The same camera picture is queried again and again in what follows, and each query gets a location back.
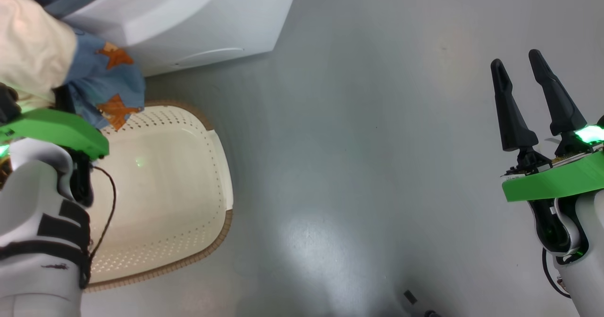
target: orange star print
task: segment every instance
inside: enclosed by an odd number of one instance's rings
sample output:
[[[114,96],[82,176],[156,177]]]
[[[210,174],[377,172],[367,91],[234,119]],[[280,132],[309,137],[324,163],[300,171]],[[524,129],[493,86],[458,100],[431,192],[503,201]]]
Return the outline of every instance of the orange star print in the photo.
[[[127,115],[141,111],[140,107],[124,106],[124,102],[121,100],[119,94],[114,95],[108,102],[97,105],[97,109],[101,111],[103,117],[113,126],[114,130],[119,130],[126,124]]]
[[[120,64],[134,64],[134,60],[125,50],[110,42],[105,42],[103,49],[97,50],[96,53],[106,55],[109,58],[109,62],[107,63],[108,70]]]

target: laundry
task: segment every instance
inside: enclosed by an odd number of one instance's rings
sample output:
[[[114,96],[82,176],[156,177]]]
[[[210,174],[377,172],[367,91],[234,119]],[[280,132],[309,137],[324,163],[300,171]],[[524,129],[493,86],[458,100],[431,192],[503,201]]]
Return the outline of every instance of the laundry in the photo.
[[[17,91],[23,112],[52,107],[65,85],[75,113],[119,130],[144,108],[144,78],[121,49],[56,20],[34,0],[0,0],[0,83]]]

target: blue fabric with orange stars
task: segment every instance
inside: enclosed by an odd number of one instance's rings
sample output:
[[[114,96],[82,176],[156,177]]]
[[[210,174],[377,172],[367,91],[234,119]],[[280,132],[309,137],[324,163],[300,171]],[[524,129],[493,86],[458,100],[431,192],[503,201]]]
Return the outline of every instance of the blue fabric with orange stars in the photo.
[[[119,130],[144,107],[145,80],[124,49],[74,29],[77,49],[65,84],[75,112],[98,129]]]

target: green plastic bracket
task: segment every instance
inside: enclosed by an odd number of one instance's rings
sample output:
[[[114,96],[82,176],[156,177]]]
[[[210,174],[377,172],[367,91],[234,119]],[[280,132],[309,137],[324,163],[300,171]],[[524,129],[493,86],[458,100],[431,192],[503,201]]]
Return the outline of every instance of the green plastic bracket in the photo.
[[[82,151],[97,160],[109,154],[109,141],[78,115],[39,108],[22,113],[0,126],[0,142],[15,138],[33,138]]]
[[[560,167],[503,182],[507,201],[568,197],[604,188],[604,151]]]

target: cream-colored cloth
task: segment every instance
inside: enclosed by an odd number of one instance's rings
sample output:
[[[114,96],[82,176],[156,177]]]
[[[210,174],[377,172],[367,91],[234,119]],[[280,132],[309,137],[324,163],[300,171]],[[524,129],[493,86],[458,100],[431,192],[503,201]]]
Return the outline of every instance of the cream-colored cloth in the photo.
[[[0,0],[0,83],[19,94],[23,111],[54,104],[76,52],[71,28],[34,0]]]

